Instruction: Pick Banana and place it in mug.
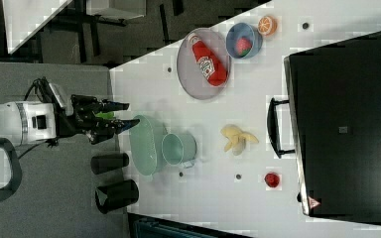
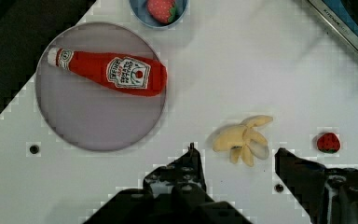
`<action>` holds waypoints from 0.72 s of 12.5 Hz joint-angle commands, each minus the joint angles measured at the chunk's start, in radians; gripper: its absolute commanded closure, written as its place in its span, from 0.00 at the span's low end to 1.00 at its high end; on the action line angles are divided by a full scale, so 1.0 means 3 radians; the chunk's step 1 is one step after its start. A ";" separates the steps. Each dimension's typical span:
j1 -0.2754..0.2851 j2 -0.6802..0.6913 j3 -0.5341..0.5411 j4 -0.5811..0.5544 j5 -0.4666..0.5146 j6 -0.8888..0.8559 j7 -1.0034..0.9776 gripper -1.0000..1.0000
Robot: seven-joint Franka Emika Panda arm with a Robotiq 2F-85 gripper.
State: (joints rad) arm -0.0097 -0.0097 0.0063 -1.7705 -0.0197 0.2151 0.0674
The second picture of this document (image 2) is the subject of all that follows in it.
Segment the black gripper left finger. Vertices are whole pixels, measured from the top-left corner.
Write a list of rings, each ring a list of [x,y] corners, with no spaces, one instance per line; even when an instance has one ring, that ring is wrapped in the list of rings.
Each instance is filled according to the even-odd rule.
[[[139,189],[124,189],[84,224],[252,224],[206,190],[201,156],[194,145],[175,161],[156,168]]]

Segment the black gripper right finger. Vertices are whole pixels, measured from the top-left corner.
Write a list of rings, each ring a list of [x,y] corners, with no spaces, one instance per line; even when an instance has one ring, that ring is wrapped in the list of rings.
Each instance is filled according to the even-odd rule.
[[[279,148],[275,173],[311,224],[358,224],[358,169],[327,168]]]

